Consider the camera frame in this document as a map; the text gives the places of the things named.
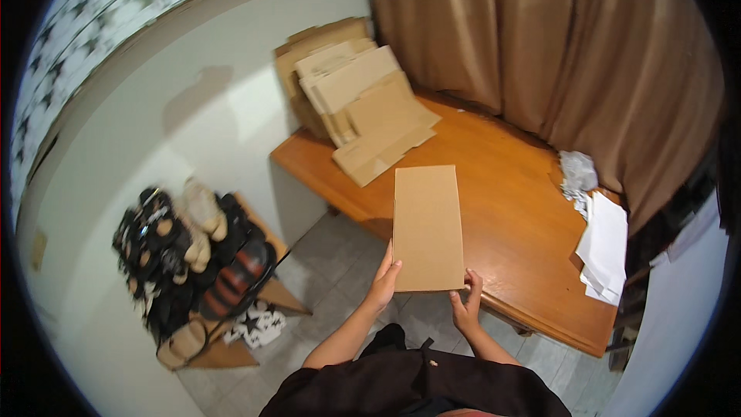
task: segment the black shirt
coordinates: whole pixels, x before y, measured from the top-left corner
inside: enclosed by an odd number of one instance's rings
[[[497,415],[570,415],[526,367],[432,349],[376,353],[321,370],[299,369],[283,381],[260,415],[399,415],[440,398]]]

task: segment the brown curtain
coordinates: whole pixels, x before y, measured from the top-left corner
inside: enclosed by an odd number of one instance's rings
[[[688,178],[724,106],[693,0],[373,0],[410,79],[475,102],[624,192],[631,234]]]

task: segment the finger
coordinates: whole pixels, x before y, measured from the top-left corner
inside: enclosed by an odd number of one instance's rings
[[[388,246],[386,246],[386,254],[383,256],[383,259],[381,260],[381,265],[378,267],[378,270],[376,271],[376,276],[374,280],[378,280],[381,277],[383,277],[388,271],[388,268],[391,267],[391,264],[393,262],[394,262],[394,242],[391,239],[389,239]]]
[[[401,261],[394,261],[393,264],[391,264],[391,267],[388,268],[388,271],[386,271],[386,274],[383,276],[384,281],[387,281],[392,286],[396,282],[396,276],[399,275],[399,272],[402,270],[402,262]]]
[[[466,302],[467,307],[479,307],[481,302],[481,292],[484,287],[484,281],[480,275],[476,274],[476,271],[466,268],[466,275],[470,279],[470,296]]]
[[[448,296],[450,297],[450,305],[453,307],[454,315],[457,312],[465,311],[465,308],[463,307],[463,302],[461,301],[461,297],[458,294],[458,292],[450,291],[448,292]]]

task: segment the patterned wallpaper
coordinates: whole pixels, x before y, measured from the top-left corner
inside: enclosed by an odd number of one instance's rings
[[[128,37],[186,0],[53,0],[24,68],[10,140],[12,218],[61,108]]]

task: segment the person's left hand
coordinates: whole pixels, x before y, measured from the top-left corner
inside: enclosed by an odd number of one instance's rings
[[[391,240],[388,241],[388,247],[386,248],[386,255],[381,261],[381,266],[376,272],[376,276],[373,283],[370,285],[370,289],[365,296],[362,304],[366,305],[369,309],[376,313],[384,310],[391,297],[394,296],[394,285],[396,284],[396,276],[402,269],[402,262],[394,262],[394,245]]]

